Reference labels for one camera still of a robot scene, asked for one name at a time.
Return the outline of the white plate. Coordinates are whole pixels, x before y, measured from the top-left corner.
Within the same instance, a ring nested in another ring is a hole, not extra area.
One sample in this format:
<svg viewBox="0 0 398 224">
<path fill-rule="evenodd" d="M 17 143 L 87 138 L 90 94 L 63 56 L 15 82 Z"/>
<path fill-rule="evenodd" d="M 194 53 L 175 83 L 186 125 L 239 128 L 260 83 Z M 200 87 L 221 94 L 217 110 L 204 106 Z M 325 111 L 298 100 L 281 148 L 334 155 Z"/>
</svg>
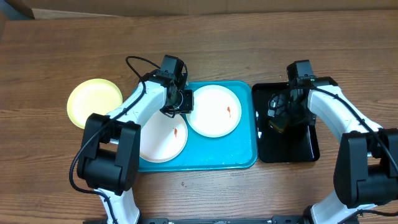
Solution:
<svg viewBox="0 0 398 224">
<path fill-rule="evenodd" d="M 141 130 L 140 157 L 161 163 L 177 157 L 188 139 L 188 128 L 179 114 L 169 118 L 157 111 Z"/>
<path fill-rule="evenodd" d="M 206 85 L 193 92 L 193 110 L 186 118 L 198 134 L 219 138 L 231 133 L 241 116 L 242 106 L 235 93 L 221 85 Z"/>
</svg>

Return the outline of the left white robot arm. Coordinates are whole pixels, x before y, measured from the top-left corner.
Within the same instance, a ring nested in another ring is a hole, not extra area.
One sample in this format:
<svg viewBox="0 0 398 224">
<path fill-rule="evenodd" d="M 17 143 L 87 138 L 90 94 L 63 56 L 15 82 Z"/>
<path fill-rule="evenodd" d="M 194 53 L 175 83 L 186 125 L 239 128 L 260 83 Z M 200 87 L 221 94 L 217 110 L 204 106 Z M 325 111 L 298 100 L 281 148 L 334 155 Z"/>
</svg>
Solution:
<svg viewBox="0 0 398 224">
<path fill-rule="evenodd" d="M 120 108 L 110 115 L 88 117 L 69 181 L 76 191 L 100 197 L 107 215 L 104 223 L 139 223 L 132 186 L 139 167 L 141 129 L 158 111 L 169 118 L 192 111 L 187 78 L 181 69 L 155 69 L 140 79 Z"/>
</svg>

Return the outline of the yellow plate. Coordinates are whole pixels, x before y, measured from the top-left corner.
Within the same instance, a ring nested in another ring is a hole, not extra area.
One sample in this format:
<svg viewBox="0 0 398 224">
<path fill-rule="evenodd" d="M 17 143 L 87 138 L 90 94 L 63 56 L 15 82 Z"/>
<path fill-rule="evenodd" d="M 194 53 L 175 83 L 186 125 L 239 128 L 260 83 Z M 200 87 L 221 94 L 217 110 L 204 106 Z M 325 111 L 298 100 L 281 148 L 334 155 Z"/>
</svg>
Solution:
<svg viewBox="0 0 398 224">
<path fill-rule="evenodd" d="M 87 80 L 79 84 L 67 101 L 67 114 L 70 121 L 84 129 L 92 113 L 106 115 L 123 103 L 120 89 L 111 81 L 102 78 Z"/>
</svg>

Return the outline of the green yellow sponge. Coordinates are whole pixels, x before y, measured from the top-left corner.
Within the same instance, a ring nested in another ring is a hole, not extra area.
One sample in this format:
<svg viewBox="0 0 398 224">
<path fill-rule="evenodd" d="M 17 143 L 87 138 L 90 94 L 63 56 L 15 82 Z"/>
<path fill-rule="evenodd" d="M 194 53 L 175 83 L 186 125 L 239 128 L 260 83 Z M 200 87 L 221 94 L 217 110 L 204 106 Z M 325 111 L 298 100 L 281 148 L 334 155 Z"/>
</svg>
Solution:
<svg viewBox="0 0 398 224">
<path fill-rule="evenodd" d="M 287 126 L 289 125 L 289 118 L 286 117 L 275 117 L 269 120 L 269 125 L 276 131 L 283 133 Z"/>
</svg>

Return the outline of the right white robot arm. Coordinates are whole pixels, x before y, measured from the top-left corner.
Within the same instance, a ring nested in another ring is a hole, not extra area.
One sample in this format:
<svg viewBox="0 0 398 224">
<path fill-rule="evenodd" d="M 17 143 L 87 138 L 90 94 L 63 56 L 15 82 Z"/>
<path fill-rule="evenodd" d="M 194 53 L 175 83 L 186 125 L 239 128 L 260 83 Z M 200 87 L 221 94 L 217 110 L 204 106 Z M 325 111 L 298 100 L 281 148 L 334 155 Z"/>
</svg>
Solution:
<svg viewBox="0 0 398 224">
<path fill-rule="evenodd" d="M 357 223 L 358 216 L 397 200 L 397 129 L 384 129 L 363 115 L 330 77 L 291 78 L 288 89 L 268 102 L 270 126 L 288 126 L 320 118 L 340 144 L 334 189 L 310 206 L 300 223 Z"/>
</svg>

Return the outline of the white plate top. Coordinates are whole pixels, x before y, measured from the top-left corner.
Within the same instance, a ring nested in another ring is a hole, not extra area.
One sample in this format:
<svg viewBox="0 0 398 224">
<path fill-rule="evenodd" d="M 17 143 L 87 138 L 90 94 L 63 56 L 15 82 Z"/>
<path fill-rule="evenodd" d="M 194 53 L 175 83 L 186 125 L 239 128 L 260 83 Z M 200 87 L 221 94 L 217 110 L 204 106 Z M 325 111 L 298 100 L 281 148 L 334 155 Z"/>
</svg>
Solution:
<svg viewBox="0 0 398 224">
<path fill-rule="evenodd" d="M 241 116 L 242 106 L 235 93 L 221 85 L 206 85 L 193 92 L 193 110 L 186 118 L 198 134 L 219 138 L 231 133 Z"/>
</svg>

